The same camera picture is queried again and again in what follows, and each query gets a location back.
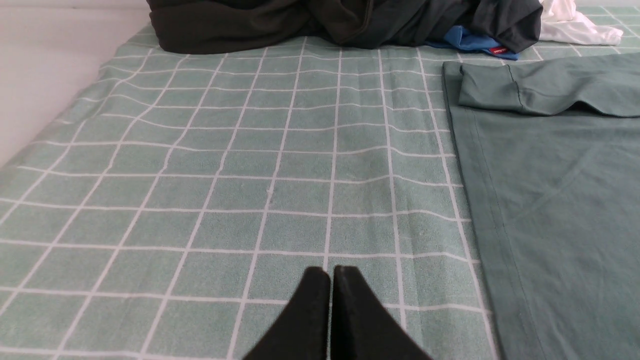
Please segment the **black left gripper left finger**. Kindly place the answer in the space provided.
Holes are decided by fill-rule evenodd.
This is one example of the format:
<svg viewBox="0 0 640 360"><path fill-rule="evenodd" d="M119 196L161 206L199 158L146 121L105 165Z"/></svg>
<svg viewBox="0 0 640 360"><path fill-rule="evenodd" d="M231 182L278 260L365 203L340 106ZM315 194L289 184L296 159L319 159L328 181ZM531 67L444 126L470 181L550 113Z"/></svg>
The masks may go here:
<svg viewBox="0 0 640 360"><path fill-rule="evenodd" d="M322 268L306 268L290 301L244 359L325 360L330 285Z"/></svg>

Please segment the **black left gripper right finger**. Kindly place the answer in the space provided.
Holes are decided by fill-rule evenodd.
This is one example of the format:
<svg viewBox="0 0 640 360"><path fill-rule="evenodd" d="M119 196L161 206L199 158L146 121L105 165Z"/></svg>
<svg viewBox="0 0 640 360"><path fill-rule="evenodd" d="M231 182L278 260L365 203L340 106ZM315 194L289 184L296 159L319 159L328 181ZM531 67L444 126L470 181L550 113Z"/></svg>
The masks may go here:
<svg viewBox="0 0 640 360"><path fill-rule="evenodd" d="M331 310L333 360L430 360L375 296L356 266L336 265Z"/></svg>

